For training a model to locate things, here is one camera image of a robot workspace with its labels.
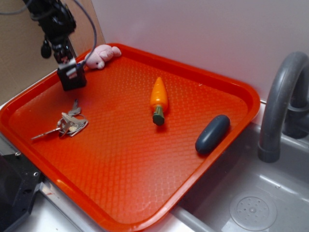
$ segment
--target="orange tray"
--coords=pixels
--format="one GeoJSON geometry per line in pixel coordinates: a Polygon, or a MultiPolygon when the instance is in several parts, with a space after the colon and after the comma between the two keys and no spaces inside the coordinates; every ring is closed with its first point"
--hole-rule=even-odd
{"type": "Polygon", "coordinates": [[[132,232],[173,208],[250,123],[260,99],[242,82],[114,45],[122,56],[103,70],[86,69],[86,87],[63,91],[53,73],[12,99],[0,111],[0,131],[101,227],[132,232]],[[161,127],[149,106],[158,76],[169,96],[161,127]],[[75,99],[89,120],[83,131],[31,140],[56,128],[75,99]],[[220,114],[230,130],[200,156],[195,142],[220,114]]]}

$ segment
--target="plush pig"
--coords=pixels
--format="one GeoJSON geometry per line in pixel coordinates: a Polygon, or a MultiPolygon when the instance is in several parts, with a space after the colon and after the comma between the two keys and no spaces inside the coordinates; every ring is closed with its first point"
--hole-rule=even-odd
{"type": "Polygon", "coordinates": [[[86,66],[90,69],[103,69],[106,61],[119,56],[121,56],[121,51],[118,47],[111,47],[107,44],[99,45],[87,60],[86,66]]]}

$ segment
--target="sink drain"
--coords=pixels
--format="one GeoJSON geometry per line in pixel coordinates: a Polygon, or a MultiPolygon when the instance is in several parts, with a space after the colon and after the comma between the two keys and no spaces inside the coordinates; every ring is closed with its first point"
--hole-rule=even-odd
{"type": "Polygon", "coordinates": [[[273,201],[260,192],[243,192],[230,205],[232,219],[249,231],[262,231],[270,227],[277,218],[273,201]]]}

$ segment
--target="toy carrot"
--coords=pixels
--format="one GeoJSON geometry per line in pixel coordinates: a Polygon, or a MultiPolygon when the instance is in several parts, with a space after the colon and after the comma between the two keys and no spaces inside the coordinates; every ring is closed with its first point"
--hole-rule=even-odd
{"type": "Polygon", "coordinates": [[[162,78],[158,77],[155,81],[153,91],[150,97],[150,107],[153,110],[153,122],[161,126],[164,124],[163,112],[169,106],[168,93],[166,92],[162,78]]]}

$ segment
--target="black device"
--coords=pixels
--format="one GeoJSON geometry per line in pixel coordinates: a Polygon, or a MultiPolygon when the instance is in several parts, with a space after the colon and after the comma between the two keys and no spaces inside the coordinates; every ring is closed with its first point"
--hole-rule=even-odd
{"type": "Polygon", "coordinates": [[[58,63],[57,74],[64,90],[84,87],[87,83],[84,68],[77,64],[69,43],[69,35],[74,32],[76,22],[67,5],[59,0],[23,0],[30,11],[30,17],[39,22],[45,33],[41,48],[44,58],[51,56],[52,50],[58,63]]]}
{"type": "Polygon", "coordinates": [[[13,231],[28,218],[42,175],[25,155],[0,155],[0,231],[13,231]]]}

